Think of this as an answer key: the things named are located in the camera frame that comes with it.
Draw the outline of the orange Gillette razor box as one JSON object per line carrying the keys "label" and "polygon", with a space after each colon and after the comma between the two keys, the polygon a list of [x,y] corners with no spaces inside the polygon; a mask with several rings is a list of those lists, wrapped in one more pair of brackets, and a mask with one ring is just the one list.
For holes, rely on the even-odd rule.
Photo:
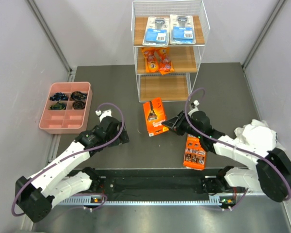
{"label": "orange Gillette razor box", "polygon": [[145,123],[149,137],[169,131],[162,123],[167,120],[161,98],[143,103]]}

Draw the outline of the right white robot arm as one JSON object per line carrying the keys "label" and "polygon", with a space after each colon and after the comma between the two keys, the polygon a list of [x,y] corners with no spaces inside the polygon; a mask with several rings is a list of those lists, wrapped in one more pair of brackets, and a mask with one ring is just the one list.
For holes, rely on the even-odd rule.
{"label": "right white robot arm", "polygon": [[198,109],[195,101],[190,111],[183,110],[162,125],[177,135],[190,134],[199,139],[206,152],[233,159],[245,168],[226,166],[216,175],[216,188],[228,192],[242,187],[263,192],[268,198],[282,202],[291,197],[291,160],[276,145],[275,133],[265,124],[249,124],[244,132],[251,130],[252,139],[233,139],[214,129],[205,112]]}

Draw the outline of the blue razor blister pack two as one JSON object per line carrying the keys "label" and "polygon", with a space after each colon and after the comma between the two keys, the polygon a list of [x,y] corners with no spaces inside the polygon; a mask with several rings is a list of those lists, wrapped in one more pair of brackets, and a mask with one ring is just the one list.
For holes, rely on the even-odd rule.
{"label": "blue razor blister pack two", "polygon": [[193,16],[170,15],[170,44],[196,44]]}

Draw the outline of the blue razor blister pack one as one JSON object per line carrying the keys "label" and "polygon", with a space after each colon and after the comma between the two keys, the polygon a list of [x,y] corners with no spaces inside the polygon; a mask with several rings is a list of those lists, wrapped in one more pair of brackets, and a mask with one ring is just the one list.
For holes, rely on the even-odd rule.
{"label": "blue razor blister pack one", "polygon": [[170,39],[169,17],[148,17],[142,45],[167,47]]}

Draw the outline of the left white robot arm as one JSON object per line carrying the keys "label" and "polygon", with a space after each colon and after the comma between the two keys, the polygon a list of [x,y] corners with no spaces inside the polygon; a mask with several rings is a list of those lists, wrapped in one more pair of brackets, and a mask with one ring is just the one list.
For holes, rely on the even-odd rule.
{"label": "left white robot arm", "polygon": [[[39,172],[20,177],[15,185],[12,202],[13,216],[26,215],[32,222],[44,219],[59,203],[70,197],[94,196],[101,207],[107,196],[102,190],[101,177],[90,167],[75,175],[70,172],[106,147],[129,142],[123,119],[112,116],[111,110],[97,111],[99,124],[81,132],[64,152]],[[22,213],[15,212],[19,207]]]}

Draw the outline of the orange razor pouch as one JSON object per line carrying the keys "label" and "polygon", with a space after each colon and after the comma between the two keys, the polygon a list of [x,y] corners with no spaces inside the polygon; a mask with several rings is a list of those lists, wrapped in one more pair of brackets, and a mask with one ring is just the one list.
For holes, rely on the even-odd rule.
{"label": "orange razor pouch", "polygon": [[161,75],[169,74],[174,72],[174,66],[169,58],[169,47],[156,48],[156,52],[160,58],[159,72]]}
{"label": "orange razor pouch", "polygon": [[142,47],[141,53],[145,59],[145,69],[148,73],[156,73],[159,71],[159,63],[155,56],[154,47]]}

